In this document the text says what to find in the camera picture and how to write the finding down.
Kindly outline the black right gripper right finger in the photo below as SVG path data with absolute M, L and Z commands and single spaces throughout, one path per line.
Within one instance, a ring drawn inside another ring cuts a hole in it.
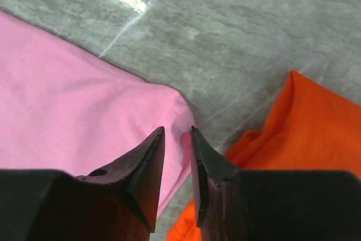
M 359 240 L 360 179 L 341 170 L 245 170 L 192 128 L 202 240 Z

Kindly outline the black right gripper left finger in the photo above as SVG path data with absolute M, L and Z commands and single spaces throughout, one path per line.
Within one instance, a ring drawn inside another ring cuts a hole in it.
M 154 232 L 165 129 L 87 176 L 1 170 L 2 240 L 148 240 Z

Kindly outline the pink t shirt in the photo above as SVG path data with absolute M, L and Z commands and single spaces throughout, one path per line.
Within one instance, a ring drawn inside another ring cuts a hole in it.
M 176 90 L 116 68 L 1 13 L 1 167 L 87 175 L 159 126 L 165 160 L 158 211 L 190 174 L 181 137 L 194 119 Z

